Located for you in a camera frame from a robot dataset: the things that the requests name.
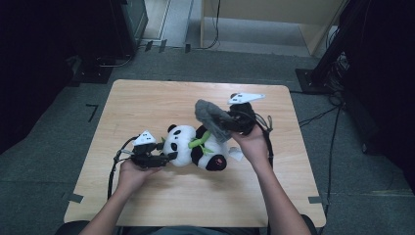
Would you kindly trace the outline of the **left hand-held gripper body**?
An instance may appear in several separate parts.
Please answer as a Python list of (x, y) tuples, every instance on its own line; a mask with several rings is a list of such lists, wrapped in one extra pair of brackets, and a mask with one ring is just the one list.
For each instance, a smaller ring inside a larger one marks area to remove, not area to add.
[(164, 166), (161, 156), (152, 155), (157, 147), (156, 138), (148, 130), (145, 130), (133, 141), (131, 160), (142, 168)]

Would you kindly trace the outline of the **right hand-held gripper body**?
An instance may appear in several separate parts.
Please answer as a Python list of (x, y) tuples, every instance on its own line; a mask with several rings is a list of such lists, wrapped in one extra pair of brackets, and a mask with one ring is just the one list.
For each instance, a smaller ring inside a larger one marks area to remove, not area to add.
[(240, 92), (238, 95), (228, 100), (230, 110), (227, 114), (235, 120), (235, 124), (231, 125), (237, 132), (248, 135), (255, 125), (255, 112), (251, 105), (251, 101), (264, 99), (264, 94), (244, 93)]

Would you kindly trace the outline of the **grey fuzzy cloth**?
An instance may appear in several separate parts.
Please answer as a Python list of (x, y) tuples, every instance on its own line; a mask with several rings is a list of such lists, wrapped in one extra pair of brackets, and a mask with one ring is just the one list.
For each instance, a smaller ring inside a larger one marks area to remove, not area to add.
[(195, 116), (219, 142), (224, 143), (231, 138), (230, 132), (221, 124), (223, 120), (230, 120), (231, 117), (214, 103), (198, 100), (195, 104)]

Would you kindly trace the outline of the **panda plush toy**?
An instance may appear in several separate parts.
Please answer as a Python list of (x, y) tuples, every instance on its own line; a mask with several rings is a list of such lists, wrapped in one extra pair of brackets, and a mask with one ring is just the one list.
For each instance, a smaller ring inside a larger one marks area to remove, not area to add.
[(227, 159), (240, 161), (244, 155), (237, 147), (229, 148), (220, 142), (203, 125), (195, 128), (190, 125), (171, 125), (163, 139), (162, 152), (176, 156), (170, 162), (175, 166), (193, 164), (207, 171), (222, 171), (227, 167)]

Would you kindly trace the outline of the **person's left hand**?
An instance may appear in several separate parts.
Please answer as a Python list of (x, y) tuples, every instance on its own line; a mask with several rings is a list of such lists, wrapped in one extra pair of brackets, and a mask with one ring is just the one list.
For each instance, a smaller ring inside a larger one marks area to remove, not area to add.
[(120, 166), (115, 192), (129, 198), (145, 183), (146, 179), (161, 170), (160, 167), (141, 169), (132, 160), (126, 160)]

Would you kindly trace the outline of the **person's right hand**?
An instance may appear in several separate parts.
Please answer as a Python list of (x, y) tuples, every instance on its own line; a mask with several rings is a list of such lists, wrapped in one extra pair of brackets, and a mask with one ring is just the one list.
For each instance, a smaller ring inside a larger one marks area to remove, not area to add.
[(253, 168), (269, 166), (268, 148), (259, 126), (256, 125), (249, 135), (232, 132), (231, 136), (239, 144)]

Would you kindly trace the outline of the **black angled floor tape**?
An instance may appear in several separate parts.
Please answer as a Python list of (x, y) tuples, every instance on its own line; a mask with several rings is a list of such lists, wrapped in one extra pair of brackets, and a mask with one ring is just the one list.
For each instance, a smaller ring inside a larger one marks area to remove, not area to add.
[(99, 108), (99, 105), (97, 105), (97, 104), (85, 104), (85, 106), (88, 107), (88, 108), (92, 108), (93, 109), (93, 111), (92, 111), (92, 113), (91, 113), (91, 115), (90, 115), (90, 117), (88, 119), (88, 122), (91, 122), (93, 120), (94, 116), (96, 115), (96, 112), (97, 112), (97, 110)]

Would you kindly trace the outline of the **person's clothing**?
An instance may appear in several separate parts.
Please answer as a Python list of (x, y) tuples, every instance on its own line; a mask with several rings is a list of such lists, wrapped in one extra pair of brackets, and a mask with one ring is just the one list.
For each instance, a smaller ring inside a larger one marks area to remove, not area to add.
[[(88, 224), (87, 220), (63, 224), (55, 235), (78, 235)], [(125, 227), (122, 235), (260, 235), (258, 228), (204, 228), (194, 226)]]

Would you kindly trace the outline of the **black metal stand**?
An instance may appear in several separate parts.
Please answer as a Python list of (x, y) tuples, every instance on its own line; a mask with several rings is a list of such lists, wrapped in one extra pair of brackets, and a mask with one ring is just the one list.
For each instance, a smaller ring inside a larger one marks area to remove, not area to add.
[(332, 43), (313, 70), (296, 69), (300, 89), (305, 94), (331, 94), (339, 91), (332, 85), (332, 68), (346, 47), (346, 37), (358, 25), (359, 18), (365, 14), (372, 0), (351, 0), (341, 13), (341, 26)]

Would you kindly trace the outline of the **light wooden cabinet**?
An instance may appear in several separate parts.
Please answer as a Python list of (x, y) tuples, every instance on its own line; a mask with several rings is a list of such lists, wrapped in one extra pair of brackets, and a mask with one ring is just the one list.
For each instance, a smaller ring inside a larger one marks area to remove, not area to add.
[(201, 39), (205, 17), (298, 24), (310, 55), (315, 55), (348, 0), (202, 0)]

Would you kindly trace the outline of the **dark curtain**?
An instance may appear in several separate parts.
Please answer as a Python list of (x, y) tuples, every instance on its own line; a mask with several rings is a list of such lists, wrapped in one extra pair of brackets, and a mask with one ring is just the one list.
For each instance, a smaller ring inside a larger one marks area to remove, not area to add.
[(68, 85), (105, 83), (75, 46), (77, 0), (0, 0), (0, 155), (21, 142)]
[(415, 189), (415, 0), (352, 0), (343, 78), (377, 131), (371, 140)]

